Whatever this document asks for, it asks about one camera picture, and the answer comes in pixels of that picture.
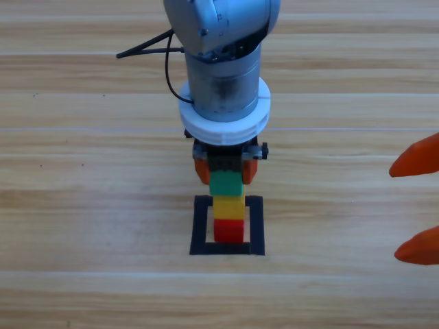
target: lego brick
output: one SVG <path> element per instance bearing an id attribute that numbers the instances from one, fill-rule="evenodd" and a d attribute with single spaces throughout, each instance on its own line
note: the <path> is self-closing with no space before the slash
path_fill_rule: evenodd
<path id="1" fill-rule="evenodd" d="M 246 218 L 246 196 L 213 197 L 213 218 L 244 220 Z"/>
<path id="2" fill-rule="evenodd" d="M 213 171 L 209 182 L 212 196 L 239 197 L 244 193 L 242 173 L 236 171 Z"/>
<path id="3" fill-rule="evenodd" d="M 244 220 L 215 219 L 213 222 L 213 235 L 215 242 L 218 243 L 243 243 Z"/>
<path id="4" fill-rule="evenodd" d="M 242 182 L 245 185 L 251 184 L 258 171 L 258 160 L 245 160 L 242 169 Z"/>
<path id="5" fill-rule="evenodd" d="M 201 182 L 205 185 L 209 185 L 211 180 L 211 173 L 209 171 L 209 163 L 207 160 L 195 159 L 195 171 L 198 174 Z"/>

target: orange object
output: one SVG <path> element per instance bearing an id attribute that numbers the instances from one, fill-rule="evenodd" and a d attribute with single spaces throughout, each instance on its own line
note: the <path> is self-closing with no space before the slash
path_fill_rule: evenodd
<path id="1" fill-rule="evenodd" d="M 439 226 L 423 231 L 395 252 L 396 259 L 417 265 L 439 265 Z"/>
<path id="2" fill-rule="evenodd" d="M 195 159 L 195 171 L 201 182 L 205 185 L 209 185 L 211 180 L 211 172 L 209 171 L 209 163 L 207 160 Z"/>
<path id="3" fill-rule="evenodd" d="M 425 175 L 439 171 L 439 133 L 410 146 L 389 170 L 392 177 Z"/>
<path id="4" fill-rule="evenodd" d="M 242 169 L 242 182 L 245 185 L 251 184 L 258 171 L 258 160 L 245 160 Z"/>

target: wood grain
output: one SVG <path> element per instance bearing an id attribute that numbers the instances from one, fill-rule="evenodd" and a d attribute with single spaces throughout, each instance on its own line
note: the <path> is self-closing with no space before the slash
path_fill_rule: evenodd
<path id="1" fill-rule="evenodd" d="M 432 329 L 439 176 L 392 179 L 439 130 L 436 0 L 284 0 L 264 40 L 264 257 L 190 256 L 195 174 L 161 1 L 0 0 L 0 329 Z M 176 89 L 184 58 L 171 56 Z M 212 227 L 208 227 L 211 239 Z"/>

